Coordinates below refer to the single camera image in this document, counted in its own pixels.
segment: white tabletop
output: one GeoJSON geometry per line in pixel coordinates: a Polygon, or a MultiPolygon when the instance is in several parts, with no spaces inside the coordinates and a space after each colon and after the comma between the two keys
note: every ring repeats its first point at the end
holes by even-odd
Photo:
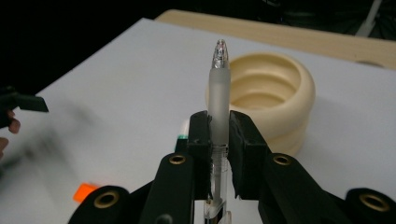
{"type": "MultiPolygon", "coordinates": [[[[16,110],[21,132],[0,131],[10,140],[0,223],[67,223],[80,183],[134,191],[152,180],[182,122],[205,110],[219,38],[230,58],[282,52],[312,74],[317,98],[296,158],[325,190],[344,198],[366,187],[396,199],[395,71],[143,19],[40,92],[48,114],[16,110]]],[[[228,182],[233,223],[261,223],[257,202],[234,200],[228,182]]]]}

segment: brass grommet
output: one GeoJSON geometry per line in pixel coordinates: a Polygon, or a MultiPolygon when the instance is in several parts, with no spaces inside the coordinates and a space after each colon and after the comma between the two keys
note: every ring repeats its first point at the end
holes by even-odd
{"type": "Polygon", "coordinates": [[[108,208],[114,205],[120,198],[120,195],[115,190],[105,192],[96,197],[93,205],[97,208],[108,208]]]}
{"type": "Polygon", "coordinates": [[[291,159],[289,159],[287,156],[284,155],[277,155],[273,157],[274,162],[276,162],[279,165],[290,165],[291,164],[291,159]]]}
{"type": "Polygon", "coordinates": [[[180,165],[181,163],[186,161],[186,157],[181,156],[181,155],[175,155],[169,158],[169,162],[171,162],[174,165],[180,165]]]}
{"type": "Polygon", "coordinates": [[[384,199],[374,194],[361,194],[359,199],[364,205],[378,212],[388,212],[390,209],[389,204],[384,199]]]}

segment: wooden surface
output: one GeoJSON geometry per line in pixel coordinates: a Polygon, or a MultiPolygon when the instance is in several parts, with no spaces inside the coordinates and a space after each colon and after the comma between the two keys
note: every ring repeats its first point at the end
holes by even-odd
{"type": "Polygon", "coordinates": [[[396,42],[171,9],[156,21],[396,70],[396,42]]]}

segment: hand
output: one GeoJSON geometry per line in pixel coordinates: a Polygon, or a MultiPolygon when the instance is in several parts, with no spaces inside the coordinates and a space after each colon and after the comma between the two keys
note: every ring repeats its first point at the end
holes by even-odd
{"type": "MultiPolygon", "coordinates": [[[[21,123],[17,120],[14,119],[15,113],[11,110],[8,110],[8,117],[11,119],[11,123],[8,126],[8,130],[11,133],[18,133],[20,131],[21,123]]],[[[6,148],[8,145],[8,139],[4,137],[0,137],[0,159],[3,157],[3,150],[6,148]]]]}

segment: orange object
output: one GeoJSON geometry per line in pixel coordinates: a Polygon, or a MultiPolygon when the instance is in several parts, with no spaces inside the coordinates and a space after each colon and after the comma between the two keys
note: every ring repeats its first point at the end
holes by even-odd
{"type": "Polygon", "coordinates": [[[73,196],[73,200],[76,201],[76,202],[78,202],[78,203],[82,203],[82,202],[85,200],[85,198],[86,198],[91,192],[93,192],[94,190],[96,190],[96,189],[98,189],[98,188],[99,188],[98,186],[93,185],[93,184],[82,183],[82,184],[78,187],[78,189],[77,189],[75,195],[73,196]]]}

